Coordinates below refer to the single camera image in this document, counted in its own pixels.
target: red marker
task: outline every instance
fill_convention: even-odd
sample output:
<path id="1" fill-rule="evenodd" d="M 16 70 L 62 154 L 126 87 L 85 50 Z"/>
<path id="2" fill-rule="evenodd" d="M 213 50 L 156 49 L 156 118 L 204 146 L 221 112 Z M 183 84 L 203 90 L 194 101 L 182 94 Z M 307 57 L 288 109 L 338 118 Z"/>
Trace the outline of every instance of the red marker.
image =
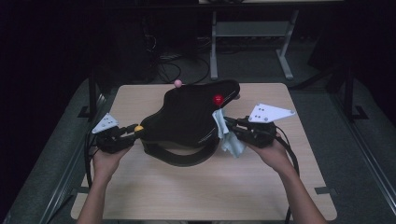
<path id="1" fill-rule="evenodd" d="M 221 106 L 224 103 L 224 97 L 220 94 L 217 94 L 213 97 L 213 103 L 217 106 Z"/>

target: person's left hand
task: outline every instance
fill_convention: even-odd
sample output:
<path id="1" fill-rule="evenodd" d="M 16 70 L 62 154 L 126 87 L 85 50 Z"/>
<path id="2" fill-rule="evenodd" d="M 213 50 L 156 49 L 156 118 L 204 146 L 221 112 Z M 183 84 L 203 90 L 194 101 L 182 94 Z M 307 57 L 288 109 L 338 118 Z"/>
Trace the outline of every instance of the person's left hand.
<path id="1" fill-rule="evenodd" d="M 105 181 L 108 183 L 111 176 L 119 167 L 121 158 L 129 151 L 130 147 L 125 148 L 114 154 L 106 153 L 100 149 L 93 156 L 93 181 Z"/>

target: black controller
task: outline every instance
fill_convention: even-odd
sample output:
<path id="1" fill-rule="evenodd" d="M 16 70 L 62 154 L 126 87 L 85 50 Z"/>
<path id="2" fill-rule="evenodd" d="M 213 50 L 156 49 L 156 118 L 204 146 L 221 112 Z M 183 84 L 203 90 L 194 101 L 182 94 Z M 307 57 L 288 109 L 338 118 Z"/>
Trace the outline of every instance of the black controller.
<path id="1" fill-rule="evenodd" d="M 276 126 L 270 123 L 254 123 L 244 119 L 231 119 L 224 117 L 227 127 L 233 131 L 236 137 L 255 147 L 263 148 L 272 144 L 276 137 Z"/>
<path id="2" fill-rule="evenodd" d="M 126 128 L 113 127 L 98 133 L 96 136 L 96 145 L 104 152 L 116 153 L 127 147 L 134 145 L 134 141 L 140 138 L 144 130 L 136 131 L 137 124 L 130 125 Z"/>

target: yellow part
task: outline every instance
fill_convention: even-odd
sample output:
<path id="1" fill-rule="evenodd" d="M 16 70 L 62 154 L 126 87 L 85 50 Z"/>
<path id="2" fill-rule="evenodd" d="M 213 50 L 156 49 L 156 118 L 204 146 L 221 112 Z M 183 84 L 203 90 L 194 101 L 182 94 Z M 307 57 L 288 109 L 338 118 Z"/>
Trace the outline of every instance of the yellow part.
<path id="1" fill-rule="evenodd" d="M 134 131 L 135 131 L 135 132 L 139 132 L 140 130 L 143 130 L 143 126 L 137 125 L 137 126 L 134 128 Z"/>

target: pink ball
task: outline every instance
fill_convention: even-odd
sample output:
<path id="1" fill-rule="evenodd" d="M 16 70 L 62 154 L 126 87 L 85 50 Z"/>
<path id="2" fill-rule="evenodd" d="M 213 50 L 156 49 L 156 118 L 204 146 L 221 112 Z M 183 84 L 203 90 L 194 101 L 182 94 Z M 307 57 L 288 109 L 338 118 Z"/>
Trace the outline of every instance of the pink ball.
<path id="1" fill-rule="evenodd" d="M 174 84 L 175 84 L 175 87 L 176 87 L 176 88 L 180 88 L 181 85 L 183 85 L 183 83 L 182 83 L 179 79 L 176 79 L 175 82 L 174 82 Z"/>

